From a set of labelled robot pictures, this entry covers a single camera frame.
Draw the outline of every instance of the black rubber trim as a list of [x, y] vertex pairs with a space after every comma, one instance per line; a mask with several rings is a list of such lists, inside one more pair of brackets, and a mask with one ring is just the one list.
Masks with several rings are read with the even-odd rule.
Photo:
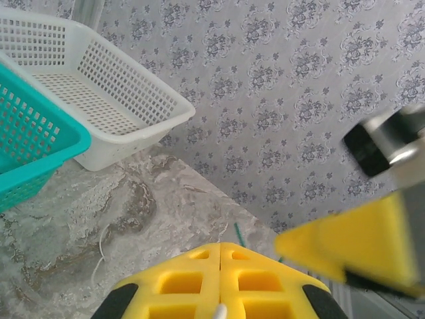
[[376, 176], [390, 168], [388, 160], [361, 124], [357, 124], [352, 128], [345, 135], [343, 141], [363, 173], [367, 176]]
[[412, 127], [409, 119], [400, 111], [394, 113], [382, 124], [382, 130], [389, 136], [397, 137], [403, 144], [409, 144], [419, 139], [418, 132]]
[[403, 298], [409, 298], [414, 299], [414, 297], [409, 296], [399, 290], [396, 290], [394, 288], [385, 286], [383, 284], [380, 284], [378, 282], [375, 282], [369, 278], [365, 278], [359, 274], [356, 274], [354, 272], [351, 272], [347, 269], [345, 269], [345, 276], [347, 277], [347, 284], [349, 286], [352, 286], [354, 288], [359, 289], [368, 289], [375, 292], [383, 292], [385, 294], [392, 294], [393, 296], [399, 296]]
[[348, 319], [332, 295], [312, 284], [305, 284], [303, 291], [319, 319]]
[[92, 319], [121, 319], [138, 288], [136, 284], [127, 284], [111, 291]]

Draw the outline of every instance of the yellow robot part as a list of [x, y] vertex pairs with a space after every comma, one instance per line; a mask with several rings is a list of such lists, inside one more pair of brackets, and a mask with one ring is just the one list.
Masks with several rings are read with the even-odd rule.
[[322, 282], [232, 243], [124, 279], [92, 319], [213, 319], [220, 304], [227, 319], [347, 319]]
[[339, 282], [356, 285], [350, 282], [354, 274], [403, 294], [424, 292], [416, 284], [419, 273], [398, 192], [282, 233], [275, 247], [284, 258]]

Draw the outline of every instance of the floral pattern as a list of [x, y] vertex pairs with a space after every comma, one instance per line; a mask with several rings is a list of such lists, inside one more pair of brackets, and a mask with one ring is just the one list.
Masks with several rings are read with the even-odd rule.
[[0, 0], [2, 6], [70, 19], [74, 0]]
[[340, 121], [360, 120], [359, 116], [371, 114], [379, 109], [380, 103], [386, 99], [387, 93], [380, 90], [377, 82], [355, 76], [341, 93], [342, 107]]
[[299, 37], [300, 31], [313, 29], [322, 18], [323, 12], [329, 8], [329, 3], [320, 0], [292, 0], [286, 7], [288, 14], [287, 38], [295, 35]]
[[376, 0], [339, 0], [339, 5], [335, 10], [339, 16], [335, 23], [339, 24], [344, 19], [351, 21], [357, 13], [371, 10], [375, 3]]
[[263, 90], [271, 90], [275, 87], [284, 70], [278, 66], [278, 54], [272, 58], [264, 58], [258, 54], [256, 60], [248, 69], [249, 91], [257, 96]]
[[339, 74], [348, 70], [352, 73], [354, 68], [361, 65], [369, 65], [378, 55], [379, 50], [386, 47], [388, 43], [380, 33], [373, 35], [370, 28], [362, 24], [354, 26], [354, 30], [349, 32], [341, 42], [341, 62], [339, 63]]
[[416, 61], [411, 68], [397, 80], [398, 92], [392, 100], [396, 108], [401, 108], [411, 103], [425, 102], [425, 76], [423, 76], [425, 64]]
[[294, 103], [295, 118], [294, 129], [305, 130], [312, 124], [318, 124], [326, 118], [334, 105], [327, 99], [329, 88], [326, 87], [319, 92], [306, 88], [304, 93]]
[[280, 23], [272, 18], [274, 4], [269, 4], [265, 9], [259, 9], [252, 5], [249, 14], [245, 16], [241, 24], [244, 31], [242, 44], [245, 49], [254, 52], [257, 45], [266, 45], [272, 39], [272, 35]]
[[294, 54], [290, 57], [292, 65], [290, 86], [298, 82], [303, 84], [310, 78], [319, 78], [332, 57], [325, 53], [327, 39], [323, 38], [317, 44], [310, 44], [303, 39]]
[[425, 102], [424, 16], [421, 0], [118, 0], [99, 32], [197, 109], [163, 144], [282, 231], [393, 188], [341, 138]]
[[202, 43], [205, 46], [204, 65], [214, 64], [217, 58], [225, 58], [230, 51], [231, 44], [236, 38], [228, 33], [230, 21], [224, 22], [224, 27], [220, 28], [216, 23], [211, 22]]

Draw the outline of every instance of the green wire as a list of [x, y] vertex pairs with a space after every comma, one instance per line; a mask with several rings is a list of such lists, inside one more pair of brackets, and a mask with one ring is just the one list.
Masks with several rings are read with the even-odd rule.
[[239, 245], [246, 248], [244, 239], [242, 238], [242, 234], [240, 233], [240, 230], [239, 230], [238, 223], [233, 224], [233, 226], [234, 226], [234, 230], [236, 231], [236, 236], [238, 236], [238, 239], [239, 239]]

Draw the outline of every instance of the teal plastic basket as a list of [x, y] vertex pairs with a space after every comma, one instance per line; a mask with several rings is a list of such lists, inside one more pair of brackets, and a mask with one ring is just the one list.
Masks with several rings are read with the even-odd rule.
[[0, 64], [0, 213], [36, 195], [89, 146], [81, 124]]

